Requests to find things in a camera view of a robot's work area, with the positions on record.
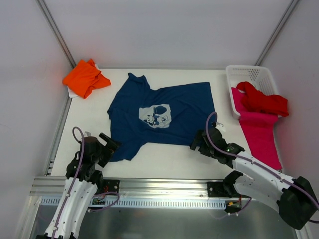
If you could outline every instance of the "white table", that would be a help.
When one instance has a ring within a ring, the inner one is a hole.
[[[213,70],[102,70],[112,82],[111,86],[94,90],[87,99],[76,97],[72,100],[61,142],[56,154],[52,176],[64,176],[66,166],[79,150],[79,144],[72,136],[72,128],[80,127],[98,137],[103,132],[110,136],[107,110],[123,83],[132,72],[136,76],[145,75],[151,89],[209,81],[218,121],[225,125],[223,137],[250,152],[239,121],[231,114],[231,103],[225,71]],[[103,171],[104,177],[119,178],[169,178],[169,179],[222,179],[232,169],[217,160],[192,151],[188,146],[147,143],[131,160],[110,162]]]

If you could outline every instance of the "white basket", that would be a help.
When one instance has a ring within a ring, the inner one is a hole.
[[[248,81],[257,90],[264,93],[266,96],[277,95],[278,90],[276,88],[273,76],[270,70],[266,67],[260,66],[227,66],[226,67],[227,83],[229,88],[231,106],[233,108],[233,117],[235,119],[240,118],[240,113],[235,108],[233,93],[231,88],[236,87],[238,83]]]

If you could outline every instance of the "white wall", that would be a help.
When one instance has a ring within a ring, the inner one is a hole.
[[[71,67],[35,0],[0,3],[0,238],[46,165]]]
[[[107,68],[254,65],[291,0],[47,0],[75,61]]]
[[[310,180],[319,198],[319,1],[302,0],[263,66],[268,67],[290,116],[281,118],[276,140],[285,172]],[[314,219],[319,220],[319,213]],[[319,226],[311,225],[314,238]]]

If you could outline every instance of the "gray floor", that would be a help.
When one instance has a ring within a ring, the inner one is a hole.
[[[40,206],[32,237],[42,235],[55,206]],[[205,209],[110,208],[86,214],[79,239],[297,239],[269,207],[252,202],[239,217]]]

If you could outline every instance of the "clothing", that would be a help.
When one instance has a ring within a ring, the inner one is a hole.
[[[239,123],[243,129],[252,155],[275,170],[282,169],[277,155],[273,129],[278,121],[274,114],[249,112],[242,104],[245,94],[232,88]]]
[[[64,77],[62,83],[82,98],[87,98],[94,89],[109,86],[111,81],[105,78],[95,67],[92,59],[88,62],[80,60],[76,67]]]
[[[289,115],[288,101],[284,97],[278,95],[266,96],[247,81],[239,83],[237,89],[246,92],[241,103],[250,112],[276,114],[284,117]]]
[[[131,160],[147,142],[189,146],[212,111],[209,82],[152,90],[129,73],[108,110],[111,137],[122,143],[111,160]]]

